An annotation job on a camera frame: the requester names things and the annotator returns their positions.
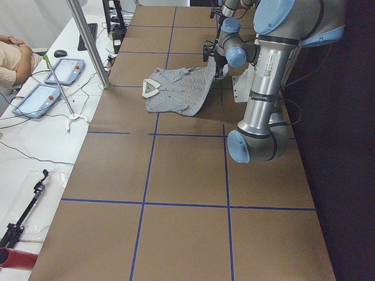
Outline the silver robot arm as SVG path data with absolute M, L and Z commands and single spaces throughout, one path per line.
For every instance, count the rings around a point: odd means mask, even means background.
M 221 13 L 227 18 L 233 17 L 238 9 L 250 9 L 259 3 L 259 0 L 218 0 Z
M 239 163 L 269 161 L 281 156 L 287 143 L 281 89 L 288 78 L 290 55 L 298 47 L 317 47 L 341 39 L 346 1 L 258 1 L 253 28 L 257 42 L 239 34 L 236 10 L 251 1 L 220 1 L 220 29 L 213 47 L 217 70 L 225 65 L 248 70 L 243 93 L 247 107 L 237 128 L 227 137 L 230 156 Z

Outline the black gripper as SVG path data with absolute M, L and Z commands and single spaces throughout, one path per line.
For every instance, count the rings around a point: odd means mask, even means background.
M 214 52 L 214 60 L 216 64 L 216 77 L 225 77 L 229 70 L 229 65 L 225 56 Z

